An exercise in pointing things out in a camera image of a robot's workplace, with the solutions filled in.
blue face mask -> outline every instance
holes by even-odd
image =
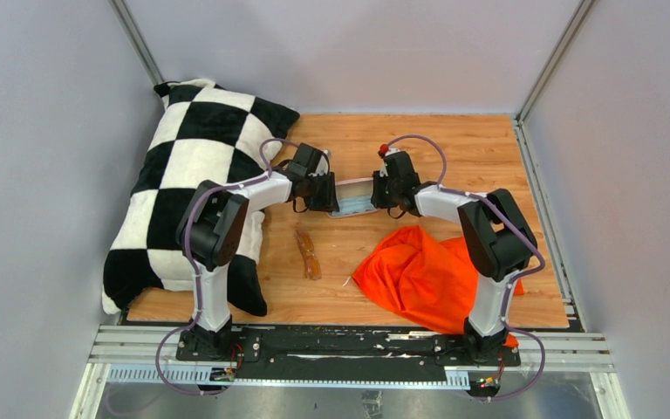
[[[332,218],[368,214],[369,212],[376,211],[376,208],[371,205],[370,195],[338,199],[338,204],[340,206],[340,211],[333,211],[328,213],[328,215]]]

cable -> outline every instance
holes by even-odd
[[[397,138],[389,141],[386,145],[388,147],[391,147],[393,144],[395,144],[399,141],[402,141],[402,140],[406,140],[407,138],[415,138],[417,140],[426,141],[426,142],[430,143],[430,145],[433,146],[433,148],[435,148],[435,150],[438,151],[439,155],[441,155],[441,160],[443,161],[443,170],[441,171],[441,175],[438,176],[437,183],[438,183],[438,189],[439,189],[441,187],[441,184],[443,183],[443,178],[446,177],[446,171],[448,170],[448,160],[446,159],[446,154],[443,153],[443,150],[442,150],[441,146],[439,146],[435,141],[430,140],[426,136],[418,135],[418,134],[402,135],[401,137],[397,137]]]
[[[104,393],[104,397],[103,397],[103,402],[104,402],[104,407],[106,408],[106,411],[109,412],[109,414],[111,414],[112,416],[117,416],[117,417],[129,417],[129,416],[138,415],[138,414],[144,412],[150,406],[152,406],[153,403],[157,402],[158,399],[161,398],[161,395],[163,395],[163,392],[160,392],[157,395],[155,395],[155,397],[150,399],[149,402],[143,404],[142,406],[140,406],[137,409],[130,410],[128,412],[119,412],[117,410],[114,410],[114,407],[112,407],[112,402],[111,402],[111,397],[113,395],[116,395],[117,393],[119,393],[119,390],[117,389],[117,390],[112,391],[112,386],[109,385],[109,386],[106,386],[106,388],[104,389],[104,392],[105,393]]]
[[[502,297],[502,306],[500,308],[500,320],[502,322],[502,325],[505,328],[507,328],[507,330],[509,332],[519,333],[519,334],[522,334],[524,336],[527,336],[527,337],[533,339],[538,344],[538,347],[540,348],[540,352],[541,352],[541,360],[540,360],[540,364],[538,365],[538,370],[536,372],[536,375],[533,376],[532,380],[530,380],[530,382],[528,382],[524,387],[522,387],[518,390],[515,390],[515,391],[513,391],[509,394],[499,395],[499,396],[496,396],[496,397],[472,397],[472,398],[482,400],[482,401],[485,401],[485,402],[490,402],[492,400],[498,400],[498,401],[507,400],[509,398],[521,395],[522,393],[528,391],[531,387],[536,385],[536,383],[540,379],[541,374],[543,373],[543,370],[544,370],[544,367],[545,367],[545,347],[544,347],[543,342],[535,334],[530,333],[530,332],[526,332],[522,329],[512,327],[507,323],[507,311],[508,311],[508,308],[509,308],[509,299],[512,296],[512,290],[513,290],[512,285],[514,285],[515,282],[520,280],[520,278],[526,277],[528,275],[532,275],[532,274],[534,274],[538,271],[541,271],[543,268],[545,268],[545,265],[546,265],[545,258],[540,253],[540,251],[538,251],[537,247],[535,245],[533,245],[533,243],[531,243],[530,240],[523,233],[521,233],[520,230],[518,230],[517,227],[486,196],[473,194],[473,193],[466,192],[466,191],[463,191],[463,190],[445,188],[445,187],[442,186],[443,177],[445,177],[446,170],[448,168],[448,164],[447,164],[446,154],[443,152],[442,148],[437,143],[435,143],[435,141],[430,140],[429,138],[427,138],[425,136],[422,136],[422,135],[407,134],[407,135],[402,135],[401,137],[397,137],[397,138],[389,141],[387,143],[387,146],[391,147],[394,143],[396,143],[398,141],[405,140],[407,138],[415,138],[415,139],[418,139],[418,140],[423,140],[423,141],[428,142],[430,145],[433,146],[433,148],[435,148],[435,150],[441,156],[441,160],[443,161],[443,170],[441,171],[441,175],[438,177],[438,181],[437,181],[438,190],[442,190],[442,191],[448,192],[450,194],[466,196],[466,197],[481,201],[482,203],[487,205],[489,207],[489,209],[492,210],[492,212],[494,212],[494,214],[500,220],[502,220],[504,225],[507,228],[509,228],[509,230],[512,231],[515,234],[515,236],[517,236],[517,238],[520,239],[521,242],[523,242],[525,247],[527,247],[528,250],[530,250],[530,252],[533,254],[533,256],[535,256],[538,259],[538,262],[539,262],[538,266],[536,266],[535,268],[532,268],[532,269],[528,269],[527,271],[522,271],[522,272],[516,274],[514,277],[509,279],[508,287],[504,291],[504,295]]]
[[[261,147],[258,148],[258,153],[261,155],[261,159],[263,159],[263,163],[265,164],[266,167],[266,172],[268,172],[268,175],[273,172],[273,167],[270,165],[270,161],[266,158],[265,153],[263,152],[263,148],[265,147],[266,144],[272,141],[278,141],[283,144],[289,144],[290,146],[294,146],[295,148],[298,148],[299,145],[291,140],[286,140],[285,138],[269,138],[268,140],[264,141],[261,143]],[[330,167],[330,161],[327,162],[327,167]]]
[[[172,331],[168,332],[168,334],[165,335],[163,339],[161,339],[161,343],[158,345],[158,349],[155,351],[155,370],[158,372],[158,376],[160,376],[161,381],[163,381],[163,383],[166,386],[170,387],[173,391],[177,393],[181,393],[183,395],[218,395],[221,392],[225,391],[225,389],[212,390],[212,391],[201,391],[201,390],[191,391],[186,390],[185,388],[176,387],[173,383],[171,383],[168,380],[168,378],[166,378],[165,374],[163,374],[163,371],[161,369],[161,351],[163,349],[163,346],[168,341],[168,339],[170,339],[170,337],[176,333],[190,330],[191,328],[196,326],[196,324],[202,318],[202,313],[204,310],[204,303],[202,301],[202,272],[199,270],[199,266],[196,264],[196,262],[194,261],[194,257],[191,254],[191,226],[194,220],[196,219],[196,214],[199,212],[199,210],[201,209],[203,204],[207,201],[207,199],[213,194],[221,192],[223,190],[239,189],[246,186],[255,185],[270,178],[270,174],[273,172],[273,167],[270,165],[270,161],[266,158],[265,153],[263,152],[263,148],[265,147],[266,144],[272,141],[280,141],[286,144],[290,144],[294,147],[298,147],[297,143],[281,138],[270,138],[262,142],[261,147],[258,149],[258,152],[261,155],[261,159],[263,159],[263,163],[265,163],[266,173],[263,173],[262,175],[250,178],[242,182],[217,186],[204,192],[201,196],[199,196],[199,199],[196,200],[194,206],[191,208],[191,212],[188,215],[188,221],[186,222],[186,229],[183,235],[182,249],[184,256],[186,256],[186,259],[191,264],[192,269],[194,269],[194,279],[195,279],[194,287],[196,289],[196,315],[191,320],[191,323],[189,323],[188,325],[176,327]]]

pillow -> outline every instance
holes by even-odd
[[[166,112],[132,189],[129,210],[104,264],[104,311],[117,313],[149,286],[192,290],[193,270],[175,229],[199,183],[240,182],[263,173],[258,149],[285,138],[299,113],[255,96],[229,92],[206,79],[154,88]],[[281,144],[266,145],[272,159]],[[256,316],[268,307],[258,284],[262,211],[245,220],[230,262],[228,301]]]

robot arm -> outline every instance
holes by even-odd
[[[468,254],[479,271],[474,308],[464,323],[464,346],[477,362],[496,356],[508,335],[503,318],[508,304],[505,294],[512,285],[511,279],[528,267],[532,254],[506,226],[495,231],[492,224],[501,220],[484,200],[496,206],[537,245],[515,200],[506,189],[480,196],[451,193],[435,182],[420,182],[406,152],[383,146],[379,155],[384,166],[373,172],[374,207],[399,207],[414,216],[435,216],[461,224]],[[338,210],[334,174],[329,164],[327,170],[322,169],[323,162],[326,163],[324,152],[301,144],[285,167],[277,167],[260,182],[216,192],[197,211],[189,244],[201,272],[202,283],[195,287],[194,293],[196,310],[202,314],[194,327],[181,336],[187,347],[199,347],[199,352],[211,359],[228,355],[232,321],[227,305],[227,272],[247,215],[298,197],[304,199],[308,210]],[[183,243],[187,234],[187,222],[195,203],[215,187],[219,185],[206,181],[196,190],[176,231],[179,243]]]
[[[205,181],[194,193],[176,230],[181,246],[194,206],[214,188],[219,189],[220,185]],[[194,263],[201,273],[201,286],[194,287],[195,310],[201,311],[201,317],[189,333],[181,336],[186,346],[199,347],[198,352],[210,358],[227,356],[232,327],[227,276],[245,219],[255,211],[297,198],[303,198],[308,210],[338,210],[335,175],[329,170],[326,152],[306,144],[299,145],[285,167],[276,167],[260,182],[212,193],[196,211],[188,234]]]
[[[494,204],[537,246],[515,200],[506,189],[468,196],[434,182],[420,182],[406,152],[382,146],[379,155],[384,167],[373,172],[372,204],[376,208],[399,207],[403,213],[461,225],[471,262],[479,271],[474,308],[464,323],[464,345],[474,361],[496,356],[508,335],[503,318],[509,303],[505,294],[512,291],[511,279],[528,267],[532,253],[506,226],[495,231],[492,224],[501,220],[480,198]]]

brown object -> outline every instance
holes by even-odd
[[[538,221],[533,197],[517,149],[515,134],[506,116],[460,115],[302,115],[291,131],[291,140],[332,151],[336,180],[369,176],[380,167],[379,145],[402,134],[426,135],[441,145],[448,157],[446,186],[473,191],[506,188],[548,259],[545,236]],[[422,181],[434,180],[441,171],[440,156],[427,143],[401,141]],[[291,157],[284,148],[278,160]],[[258,266],[263,295],[269,307],[266,317],[254,317],[231,307],[236,322],[317,324],[411,324],[370,301],[350,276],[376,245],[403,225],[419,224],[436,240],[461,235],[461,226],[435,218],[389,218],[384,211],[333,220],[325,213],[295,214],[291,204],[266,210],[263,247]],[[317,244],[322,279],[302,280],[302,258],[291,234],[307,231]],[[549,266],[523,279],[525,295],[512,299],[509,320],[515,326],[567,327],[566,313],[556,277]],[[191,292],[145,290],[132,304],[131,320],[188,320],[194,309]]]
[[[299,252],[304,260],[304,275],[309,279],[322,278],[322,270],[319,269],[319,262],[314,254],[314,243],[311,241],[310,235],[297,231],[296,237]]]

